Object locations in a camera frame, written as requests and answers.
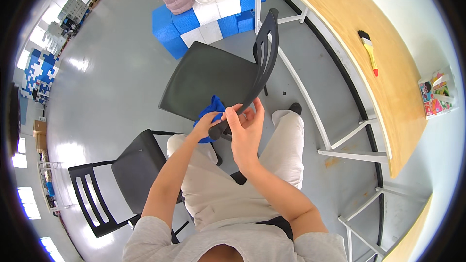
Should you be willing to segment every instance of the window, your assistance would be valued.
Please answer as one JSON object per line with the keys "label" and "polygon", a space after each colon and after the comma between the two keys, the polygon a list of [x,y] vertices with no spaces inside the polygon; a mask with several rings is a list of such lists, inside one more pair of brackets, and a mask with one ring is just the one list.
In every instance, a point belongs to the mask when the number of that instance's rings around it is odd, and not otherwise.
{"label": "window", "polygon": [[42,41],[44,38],[44,35],[45,35],[45,31],[39,26],[36,26],[34,30],[32,31],[31,37],[29,37],[29,40],[33,42],[34,44],[37,44],[42,49],[45,49],[45,47],[47,46],[47,43]]}
{"label": "window", "polygon": [[58,253],[57,247],[55,247],[55,244],[50,237],[41,238],[41,243],[55,262],[64,262],[63,257]]}
{"label": "window", "polygon": [[58,19],[58,15],[60,14],[60,12],[61,12],[61,7],[52,1],[49,5],[49,8],[42,16],[42,20],[46,22],[47,24],[51,24],[53,21],[59,23],[60,20]]}
{"label": "window", "polygon": [[18,59],[18,63],[16,64],[16,66],[21,70],[26,69],[26,66],[28,64],[27,60],[29,59],[30,54],[30,52],[24,49],[23,52],[21,52],[20,58]]}
{"label": "window", "polygon": [[38,220],[41,218],[37,204],[35,203],[34,194],[31,187],[18,187],[18,194],[20,195],[21,202],[30,220]]}
{"label": "window", "polygon": [[20,138],[18,143],[18,153],[15,153],[13,158],[13,166],[16,168],[27,168],[27,159],[26,159],[26,139]]}

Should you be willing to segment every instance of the wrist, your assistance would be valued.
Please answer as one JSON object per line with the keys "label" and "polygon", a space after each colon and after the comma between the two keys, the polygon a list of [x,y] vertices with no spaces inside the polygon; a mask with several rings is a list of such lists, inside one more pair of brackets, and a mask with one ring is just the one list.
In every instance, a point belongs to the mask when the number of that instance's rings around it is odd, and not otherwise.
{"label": "wrist", "polygon": [[186,136],[186,139],[184,140],[184,142],[190,143],[192,145],[197,145],[197,143],[199,143],[200,140],[201,139],[199,139],[195,135],[189,134],[189,135]]}
{"label": "wrist", "polygon": [[238,164],[238,167],[240,168],[241,173],[248,179],[257,174],[257,172],[263,168],[257,157],[242,161],[240,163],[241,164]]}

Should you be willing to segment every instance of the paint brush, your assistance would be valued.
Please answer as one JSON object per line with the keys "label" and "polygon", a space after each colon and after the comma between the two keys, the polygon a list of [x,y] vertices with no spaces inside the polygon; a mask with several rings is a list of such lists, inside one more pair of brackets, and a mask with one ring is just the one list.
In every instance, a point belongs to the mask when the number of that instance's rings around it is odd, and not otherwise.
{"label": "paint brush", "polygon": [[374,47],[372,46],[372,42],[370,41],[369,34],[364,31],[358,31],[358,35],[363,41],[363,46],[366,48],[367,52],[370,56],[370,62],[372,63],[372,70],[374,70],[374,74],[376,77],[378,76],[378,68],[376,64],[376,59],[374,58]]}

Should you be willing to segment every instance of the chair seat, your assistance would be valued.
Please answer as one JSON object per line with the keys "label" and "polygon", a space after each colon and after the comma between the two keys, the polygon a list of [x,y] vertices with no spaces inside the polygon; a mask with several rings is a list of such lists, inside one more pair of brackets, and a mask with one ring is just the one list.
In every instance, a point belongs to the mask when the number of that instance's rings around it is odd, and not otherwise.
{"label": "chair seat", "polygon": [[158,107],[197,120],[213,95],[220,97],[225,107],[241,103],[258,71],[256,63],[194,42],[179,62]]}
{"label": "chair seat", "polygon": [[164,153],[149,129],[140,133],[113,162],[113,175],[134,214],[142,213],[150,187],[165,162]]}

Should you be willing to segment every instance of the white storage cube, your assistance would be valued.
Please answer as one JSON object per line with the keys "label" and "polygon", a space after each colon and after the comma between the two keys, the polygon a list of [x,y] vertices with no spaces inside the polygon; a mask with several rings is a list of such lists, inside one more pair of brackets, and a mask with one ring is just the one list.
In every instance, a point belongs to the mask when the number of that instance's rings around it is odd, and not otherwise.
{"label": "white storage cube", "polygon": [[222,32],[220,31],[220,27],[218,26],[217,21],[213,21],[206,25],[202,25],[198,29],[200,29],[202,37],[204,38],[206,44],[212,44],[223,38]]}
{"label": "white storage cube", "polygon": [[241,13],[240,0],[216,0],[220,17]]}
{"label": "white storage cube", "polygon": [[194,2],[192,9],[194,10],[201,26],[221,19],[216,2],[210,4]]}
{"label": "white storage cube", "polygon": [[188,48],[191,47],[191,45],[196,41],[204,44],[206,43],[204,41],[204,38],[202,37],[199,28],[195,28],[192,31],[182,34],[181,38],[183,39],[184,43],[188,46]]}

